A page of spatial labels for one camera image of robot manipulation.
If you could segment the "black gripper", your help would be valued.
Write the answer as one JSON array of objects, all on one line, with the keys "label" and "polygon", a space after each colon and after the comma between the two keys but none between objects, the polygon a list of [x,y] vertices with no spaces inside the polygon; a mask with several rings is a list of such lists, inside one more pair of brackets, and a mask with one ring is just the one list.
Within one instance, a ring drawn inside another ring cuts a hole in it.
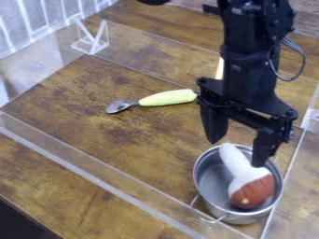
[{"label": "black gripper", "polygon": [[275,94],[257,99],[250,105],[226,99],[221,80],[200,77],[197,85],[200,118],[209,143],[214,144],[226,134],[228,120],[253,128],[252,166],[262,167],[280,145],[291,141],[291,125],[297,119],[297,111]]}]

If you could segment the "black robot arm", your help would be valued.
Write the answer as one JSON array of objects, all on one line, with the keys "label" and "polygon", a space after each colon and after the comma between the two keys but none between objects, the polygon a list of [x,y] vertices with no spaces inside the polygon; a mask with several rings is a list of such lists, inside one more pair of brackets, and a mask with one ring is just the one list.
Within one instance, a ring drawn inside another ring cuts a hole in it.
[{"label": "black robot arm", "polygon": [[224,25],[222,79],[197,79],[205,136],[216,143],[234,120],[256,130],[252,166],[289,142],[297,111],[275,94],[280,46],[291,46],[295,11],[288,0],[216,0]]}]

